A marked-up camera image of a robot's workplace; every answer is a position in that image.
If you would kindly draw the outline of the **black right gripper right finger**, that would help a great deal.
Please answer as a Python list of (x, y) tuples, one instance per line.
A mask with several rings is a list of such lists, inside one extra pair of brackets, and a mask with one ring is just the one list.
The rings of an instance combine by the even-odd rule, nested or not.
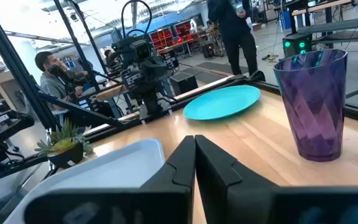
[(208, 223), (358, 223), (357, 186), (279, 186), (208, 138), (195, 141)]

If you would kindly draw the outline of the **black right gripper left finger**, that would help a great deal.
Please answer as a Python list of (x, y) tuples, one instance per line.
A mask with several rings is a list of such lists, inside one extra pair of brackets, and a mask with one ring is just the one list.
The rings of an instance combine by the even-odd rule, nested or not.
[(139, 188), (55, 190), (33, 199), (24, 222), (191, 223), (196, 143), (186, 136)]

